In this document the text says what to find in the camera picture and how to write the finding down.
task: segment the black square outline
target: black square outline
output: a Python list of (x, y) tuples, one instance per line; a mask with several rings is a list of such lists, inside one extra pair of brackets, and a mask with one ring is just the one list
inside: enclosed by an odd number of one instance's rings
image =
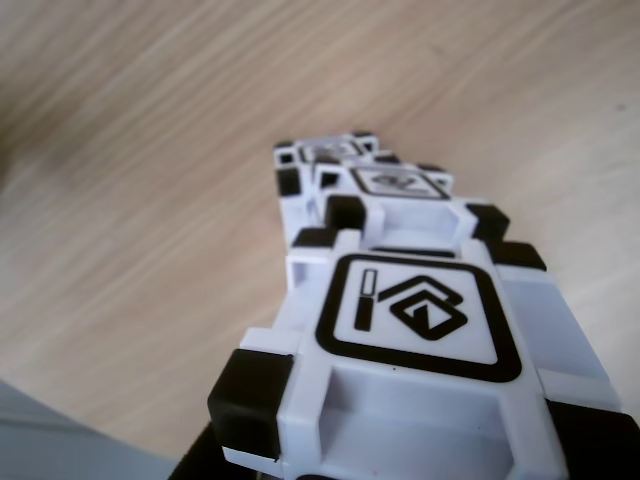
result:
[(375, 193), (375, 192), (371, 192), (371, 191), (369, 191), (367, 186), (364, 184), (364, 182), (360, 178), (360, 175), (358, 174), (359, 170), (373, 170), (375, 172), (390, 172), (390, 171), (393, 172), (393, 171), (397, 171), (397, 170), (391, 170), (391, 169), (388, 169), (388, 168), (373, 168), (373, 167), (351, 168), (350, 169), (351, 175), (353, 176), (353, 178), (355, 179), (356, 183), (360, 187), (360, 190), (362, 190), (367, 195), (373, 195), (373, 196), (376, 196), (376, 197), (392, 197), (392, 198), (418, 198), (420, 200), (449, 200), (449, 195), (447, 195), (445, 192), (440, 190), (440, 187), (438, 187), (435, 183), (433, 183), (431, 180), (429, 180), (428, 177), (422, 175), (420, 172), (416, 172), (416, 171), (411, 170), (408, 173), (413, 173), (414, 175), (418, 175), (424, 181), (426, 181), (429, 185), (431, 185), (433, 187), (433, 189), (440, 194), (439, 198), (423, 197), (423, 196), (420, 196), (420, 195), (394, 195), (393, 193)]
[[(422, 353), (403, 352), (392, 348), (373, 347), (352, 342), (338, 340), (333, 332), (340, 311), (340, 304), (351, 262), (367, 260), (379, 263), (393, 263), (401, 265), (418, 265), (421, 267), (463, 270), (471, 273), (478, 286), (480, 301), (491, 333), (491, 339), (496, 350), (497, 361), (493, 365), (437, 357)], [(320, 320), (316, 327), (316, 340), (327, 352), (342, 357), (357, 358), (399, 367), (415, 368), (429, 372), (443, 373), (457, 377), (473, 378), (487, 382), (506, 383), (518, 378), (522, 372), (522, 363), (518, 356), (509, 324), (504, 315), (500, 299), (496, 293), (491, 277), (484, 270), (473, 265), (462, 263), (440, 262), (411, 258), (381, 257), (377, 255), (353, 254), (342, 257), (337, 265), (322, 307)]]

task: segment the black corner piece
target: black corner piece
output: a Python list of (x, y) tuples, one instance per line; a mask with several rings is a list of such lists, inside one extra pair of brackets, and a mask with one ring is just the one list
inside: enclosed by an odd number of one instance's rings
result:
[(300, 189), (300, 174), (297, 168), (276, 170), (276, 181), (278, 182), (278, 193), (281, 197), (299, 195), (302, 191)]
[(293, 241), (294, 247), (333, 247), (338, 236), (335, 228), (303, 228)]
[(428, 163), (418, 163), (416, 167), (418, 167), (420, 170), (424, 170), (425, 172), (446, 172), (444, 168)]
[(292, 366), (291, 355), (233, 352), (207, 401), (220, 445), (261, 457), (280, 456), (276, 414)]
[(353, 195), (331, 195), (327, 199), (324, 223), (337, 230), (353, 228), (363, 230), (367, 211), (360, 197)]
[(282, 142), (278, 142), (273, 146), (274, 149), (284, 147), (293, 147), (293, 142), (291, 140), (283, 140)]
[(255, 480), (256, 472), (227, 462), (222, 453), (222, 447), (216, 441), (209, 424), (187, 454), (182, 457), (169, 480), (211, 480), (212, 478)]
[(376, 155), (374, 157), (374, 160), (378, 163), (400, 163), (400, 160), (398, 160), (398, 157), (396, 157), (393, 154), (388, 154), (388, 155)]
[(468, 204), (467, 209), (478, 218), (473, 238), (502, 240), (509, 228), (509, 217), (493, 205)]
[(571, 480), (640, 478), (640, 429), (629, 415), (547, 400)]
[(486, 240), (491, 260), (499, 265), (514, 265), (516, 267), (537, 268), (547, 271), (547, 266), (537, 250), (528, 243), (500, 242)]

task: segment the white plastic block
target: white plastic block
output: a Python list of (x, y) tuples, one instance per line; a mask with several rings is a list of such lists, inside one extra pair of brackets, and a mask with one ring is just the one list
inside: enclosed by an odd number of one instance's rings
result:
[[(452, 196), (452, 175), (370, 134), (283, 143), (274, 161), (300, 181), (280, 199), (288, 291), (241, 347), (293, 356), (280, 448), (226, 458), (285, 480), (568, 478), (547, 402), (620, 400), (539, 258), (504, 243), (494, 265), (473, 238), (504, 226), (467, 208), (489, 202)], [(353, 198), (325, 225), (331, 196)]]
[(608, 380), (554, 283), (508, 281), (503, 288), (537, 369)]
[(544, 395), (556, 402), (619, 412), (622, 402), (608, 380), (539, 369)]
[(228, 462), (242, 465), (243, 467), (271, 475), (272, 477), (282, 478), (284, 476), (282, 461), (280, 459), (274, 461), (271, 458), (260, 457), (226, 447), (222, 447), (222, 451), (224, 452), (224, 458), (226, 458)]
[(240, 348), (256, 352), (294, 355), (298, 351), (300, 333), (294, 330), (250, 328), (240, 342)]

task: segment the wood grain surface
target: wood grain surface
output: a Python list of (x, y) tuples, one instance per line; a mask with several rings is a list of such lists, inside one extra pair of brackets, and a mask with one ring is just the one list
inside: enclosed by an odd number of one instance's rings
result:
[(0, 376), (178, 457), (285, 292), (271, 146), (370, 129), (535, 244), (640, 418), (640, 2), (0, 3)]

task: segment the wooden table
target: wooden table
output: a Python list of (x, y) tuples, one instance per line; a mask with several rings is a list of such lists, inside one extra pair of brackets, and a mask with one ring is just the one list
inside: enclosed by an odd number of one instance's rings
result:
[(640, 3), (4, 1), (0, 376), (178, 457), (285, 292), (271, 145), (490, 198), (640, 417)]

